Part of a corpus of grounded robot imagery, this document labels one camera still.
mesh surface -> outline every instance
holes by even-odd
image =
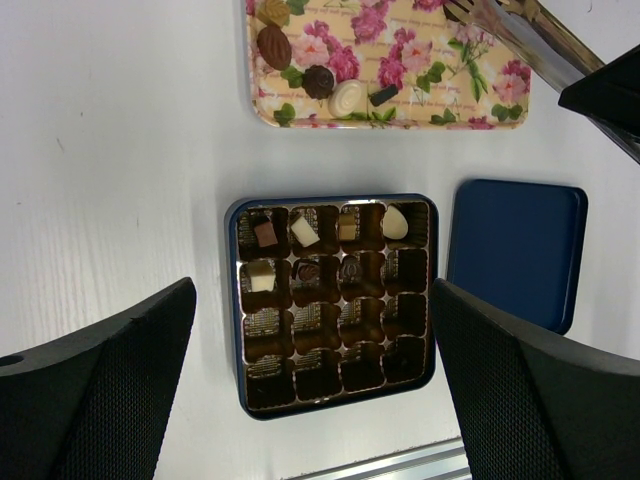
[[[442,285],[430,298],[474,480],[568,478],[517,341]]]
[[[105,343],[51,478],[153,478],[192,325],[185,306],[156,308]]]

white table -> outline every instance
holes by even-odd
[[[546,3],[605,61],[640,43],[637,0]],[[640,168],[542,81],[515,131],[268,128],[246,99],[241,15],[233,0],[0,0],[0,356],[189,275],[198,312],[157,478],[280,478],[455,437],[440,364],[420,391],[249,418],[223,214],[249,196],[420,192],[444,265],[455,188],[483,176],[587,192],[569,336],[640,358]]]

metal tongs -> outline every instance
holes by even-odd
[[[559,93],[605,65],[538,0],[449,0],[444,9],[494,35]],[[640,164],[640,145],[626,132],[591,121]]]

yellow tray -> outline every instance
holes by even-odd
[[[283,1],[293,59],[279,72],[256,46],[262,0],[246,0],[252,102],[271,125],[491,130],[527,117],[531,69],[490,35],[449,22],[445,0]],[[401,90],[377,108],[363,98],[349,117],[332,118],[326,100],[299,88],[311,65],[329,68],[336,83],[356,78],[369,94],[389,83]]]

blue box lid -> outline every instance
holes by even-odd
[[[465,182],[455,198],[447,279],[512,315],[566,333],[587,205],[579,188]]]

